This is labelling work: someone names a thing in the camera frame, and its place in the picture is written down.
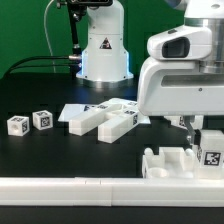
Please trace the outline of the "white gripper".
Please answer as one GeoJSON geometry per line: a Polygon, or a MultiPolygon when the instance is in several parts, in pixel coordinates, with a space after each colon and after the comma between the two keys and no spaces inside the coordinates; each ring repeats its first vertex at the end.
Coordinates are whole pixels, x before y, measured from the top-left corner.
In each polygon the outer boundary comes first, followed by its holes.
{"type": "Polygon", "coordinates": [[[158,61],[142,65],[138,108],[148,116],[184,116],[187,140],[195,144],[193,115],[224,115],[224,74],[203,74],[193,61],[158,61]]]}

